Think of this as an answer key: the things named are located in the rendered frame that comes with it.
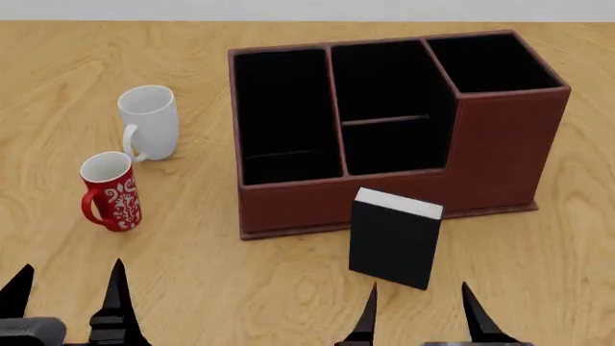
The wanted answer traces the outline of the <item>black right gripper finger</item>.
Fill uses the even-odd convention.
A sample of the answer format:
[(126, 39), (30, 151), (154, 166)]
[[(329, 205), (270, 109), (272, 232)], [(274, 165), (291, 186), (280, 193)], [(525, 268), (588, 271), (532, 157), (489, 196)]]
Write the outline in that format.
[(466, 282), (461, 286), (462, 303), (472, 342), (514, 343), (518, 339), (505, 334), (486, 313)]
[(334, 346), (373, 346), (377, 314), (378, 289), (373, 284), (363, 313), (354, 329), (345, 339), (335, 342)]

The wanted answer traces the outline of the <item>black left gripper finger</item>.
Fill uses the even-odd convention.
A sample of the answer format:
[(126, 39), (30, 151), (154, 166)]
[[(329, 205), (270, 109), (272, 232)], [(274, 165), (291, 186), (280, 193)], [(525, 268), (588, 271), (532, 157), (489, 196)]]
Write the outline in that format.
[(121, 259), (115, 262), (103, 305), (89, 325), (87, 346), (152, 346), (138, 325)]
[(25, 264), (0, 290), (0, 319), (22, 318), (31, 293), (35, 269)]

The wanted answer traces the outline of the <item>black hardcover book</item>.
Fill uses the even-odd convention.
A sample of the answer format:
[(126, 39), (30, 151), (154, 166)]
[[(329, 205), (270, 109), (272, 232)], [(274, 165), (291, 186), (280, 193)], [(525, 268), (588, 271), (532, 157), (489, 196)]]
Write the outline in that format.
[(352, 204), (349, 269), (427, 290), (443, 207), (362, 187)]

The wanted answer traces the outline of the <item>brown leather desk caddy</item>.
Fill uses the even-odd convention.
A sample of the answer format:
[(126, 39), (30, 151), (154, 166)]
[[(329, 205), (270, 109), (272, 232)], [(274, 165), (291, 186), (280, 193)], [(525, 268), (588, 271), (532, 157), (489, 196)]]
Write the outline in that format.
[(346, 230), (361, 188), (535, 210), (571, 87), (515, 32), (228, 53), (244, 240)]

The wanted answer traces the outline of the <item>red white patterned mug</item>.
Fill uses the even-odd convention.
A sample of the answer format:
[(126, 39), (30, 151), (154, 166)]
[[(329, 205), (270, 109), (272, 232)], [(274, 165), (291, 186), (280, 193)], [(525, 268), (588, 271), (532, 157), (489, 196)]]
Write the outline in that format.
[(122, 152), (103, 152), (85, 161), (80, 176), (87, 192), (85, 218), (114, 233), (133, 230), (142, 219), (132, 161)]

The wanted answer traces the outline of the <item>plain white mug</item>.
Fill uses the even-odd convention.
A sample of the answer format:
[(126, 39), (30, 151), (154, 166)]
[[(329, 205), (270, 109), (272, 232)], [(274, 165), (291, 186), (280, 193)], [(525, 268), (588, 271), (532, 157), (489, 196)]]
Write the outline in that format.
[(179, 139), (179, 117), (170, 88), (132, 88), (118, 98), (117, 106), (124, 124), (123, 150), (132, 161), (162, 161), (173, 155)]

